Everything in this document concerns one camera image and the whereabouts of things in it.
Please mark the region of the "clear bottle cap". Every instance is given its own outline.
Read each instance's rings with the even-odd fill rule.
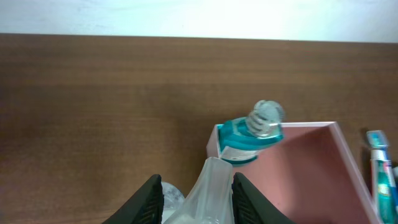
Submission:
[[[266,137],[273,133],[282,122],[285,113],[275,101],[261,100],[246,117],[246,126],[257,137]]]

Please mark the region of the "pink box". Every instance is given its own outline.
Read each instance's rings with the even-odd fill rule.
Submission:
[[[336,122],[283,123],[284,140],[243,173],[295,223],[380,223],[358,166]],[[215,126],[208,157],[219,157]]]

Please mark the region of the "toothpaste tube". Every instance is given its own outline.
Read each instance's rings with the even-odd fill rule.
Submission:
[[[385,224],[397,221],[398,196],[391,161],[387,156],[388,142],[382,131],[368,131],[372,147],[372,195],[377,212]]]

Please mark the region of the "black object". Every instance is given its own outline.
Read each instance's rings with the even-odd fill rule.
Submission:
[[[103,224],[160,224],[163,204],[162,178],[156,174]]]
[[[153,175],[103,224],[161,224],[164,204],[161,180],[159,174]],[[235,224],[294,224],[243,174],[235,174],[232,191]]]
[[[242,173],[235,173],[232,204],[237,224],[294,224]]]

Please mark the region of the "white wall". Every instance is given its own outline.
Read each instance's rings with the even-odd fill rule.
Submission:
[[[398,42],[398,0],[0,0],[0,32]]]

